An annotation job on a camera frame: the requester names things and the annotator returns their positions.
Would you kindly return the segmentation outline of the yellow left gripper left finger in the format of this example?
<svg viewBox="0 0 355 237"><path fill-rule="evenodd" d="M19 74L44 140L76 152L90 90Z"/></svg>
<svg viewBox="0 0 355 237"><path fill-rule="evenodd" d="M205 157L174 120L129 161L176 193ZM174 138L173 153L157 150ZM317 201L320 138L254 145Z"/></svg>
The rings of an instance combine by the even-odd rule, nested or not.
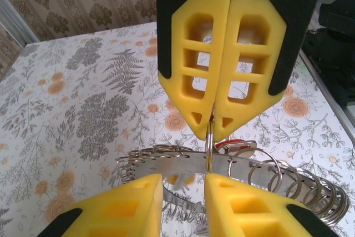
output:
<svg viewBox="0 0 355 237"><path fill-rule="evenodd" d="M160 236L161 174L82 200L51 223L52 236Z"/></svg>

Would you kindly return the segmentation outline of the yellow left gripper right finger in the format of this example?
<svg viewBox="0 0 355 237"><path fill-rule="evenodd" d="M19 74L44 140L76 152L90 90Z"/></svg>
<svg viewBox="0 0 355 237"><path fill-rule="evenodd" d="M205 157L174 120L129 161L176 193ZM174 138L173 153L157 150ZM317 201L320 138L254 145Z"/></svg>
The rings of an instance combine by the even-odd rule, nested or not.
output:
<svg viewBox="0 0 355 237"><path fill-rule="evenodd" d="M220 174L204 182L210 236L335 236L303 204Z"/></svg>

